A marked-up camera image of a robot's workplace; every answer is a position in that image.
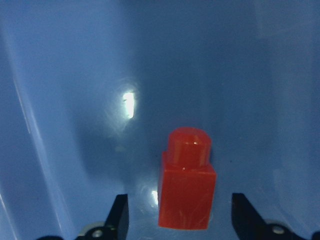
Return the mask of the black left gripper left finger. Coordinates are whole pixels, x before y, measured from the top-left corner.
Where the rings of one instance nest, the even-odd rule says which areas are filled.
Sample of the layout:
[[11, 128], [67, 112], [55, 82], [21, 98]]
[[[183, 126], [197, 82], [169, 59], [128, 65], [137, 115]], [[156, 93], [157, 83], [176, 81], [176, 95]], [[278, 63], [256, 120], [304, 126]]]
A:
[[103, 226], [103, 240], [126, 240], [128, 230], [128, 195], [118, 194]]

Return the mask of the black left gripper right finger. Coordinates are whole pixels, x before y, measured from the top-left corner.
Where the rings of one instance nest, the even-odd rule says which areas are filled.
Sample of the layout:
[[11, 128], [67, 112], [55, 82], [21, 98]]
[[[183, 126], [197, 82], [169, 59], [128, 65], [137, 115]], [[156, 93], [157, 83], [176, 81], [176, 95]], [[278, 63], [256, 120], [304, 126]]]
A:
[[266, 221], [243, 193], [232, 193], [231, 222], [240, 240], [268, 240]]

